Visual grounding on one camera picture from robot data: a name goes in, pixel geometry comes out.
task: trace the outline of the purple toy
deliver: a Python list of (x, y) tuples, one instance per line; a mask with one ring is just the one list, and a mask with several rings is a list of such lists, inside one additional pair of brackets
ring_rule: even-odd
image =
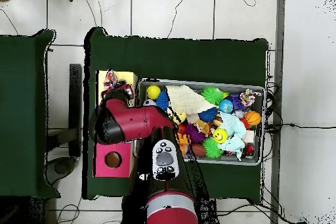
[(225, 99), (232, 101), (234, 110), (243, 110), (246, 108), (240, 101), (239, 95), (228, 95)]
[(206, 139), (205, 134), (198, 132), (196, 126), (190, 123), (186, 126), (186, 134), (190, 136), (193, 143), (202, 143)]

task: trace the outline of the gray plastic bin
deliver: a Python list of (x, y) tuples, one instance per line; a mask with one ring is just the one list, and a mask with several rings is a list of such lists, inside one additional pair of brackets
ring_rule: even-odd
[[(210, 163), (210, 164), (232, 164), (241, 166), (255, 166), (259, 164), (263, 157), (263, 140), (264, 140), (264, 123), (265, 123), (265, 110), (266, 110), (266, 90), (259, 86), (249, 86), (249, 85), (231, 85), (223, 83), (204, 83), (204, 82), (191, 82), (191, 81), (177, 81), (177, 80), (166, 80), (166, 79), (148, 79), (142, 78), (138, 80), (136, 85), (136, 102), (138, 106), (142, 106), (142, 103), (146, 100), (146, 89), (148, 86), (157, 85), (164, 89), (165, 86), (179, 86), (187, 85), (189, 88), (197, 91), (203, 90), (208, 86), (215, 86), (221, 91), (227, 91), (233, 94), (244, 92), (246, 89), (252, 89), (254, 91), (260, 92), (261, 96), (255, 97), (255, 102), (250, 106), (251, 110), (257, 111), (261, 115), (261, 123), (251, 130), (255, 131), (255, 155), (249, 158), (242, 158), (241, 162), (236, 158), (236, 155), (226, 156), (223, 155), (220, 158), (198, 158), (199, 163)], [(135, 143), (135, 153), (137, 152), (137, 147), (139, 147), (139, 142)]]

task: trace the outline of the red ball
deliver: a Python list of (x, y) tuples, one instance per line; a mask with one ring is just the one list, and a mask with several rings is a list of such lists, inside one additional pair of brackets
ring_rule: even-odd
[(192, 144), (191, 146), (192, 146), (192, 152), (198, 158), (204, 158), (205, 155), (207, 154), (202, 144)]
[(180, 123), (178, 125), (178, 133), (181, 133), (182, 135), (186, 133), (186, 125), (184, 125), (183, 123)]

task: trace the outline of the light blue cloth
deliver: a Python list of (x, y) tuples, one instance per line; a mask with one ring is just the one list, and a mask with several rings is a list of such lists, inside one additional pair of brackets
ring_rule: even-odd
[(221, 129), (225, 129), (228, 137), (233, 136), (233, 134), (237, 135), (239, 138), (244, 138), (246, 135), (246, 128), (237, 117), (227, 114), (224, 112), (219, 112), (223, 123), (219, 126)]
[(240, 158), (242, 156), (242, 150), (245, 147), (245, 143), (237, 135), (232, 136), (231, 138), (227, 139), (223, 144), (218, 144), (217, 146), (221, 150), (235, 152), (237, 159), (241, 161)]

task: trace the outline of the pink box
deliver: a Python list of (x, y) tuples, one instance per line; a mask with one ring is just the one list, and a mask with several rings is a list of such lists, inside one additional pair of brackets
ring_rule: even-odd
[[(117, 152), (121, 156), (120, 166), (111, 168), (106, 165), (105, 157), (110, 152)], [(120, 142), (112, 145), (96, 145), (96, 175), (93, 177), (127, 178), (133, 168), (133, 142)]]

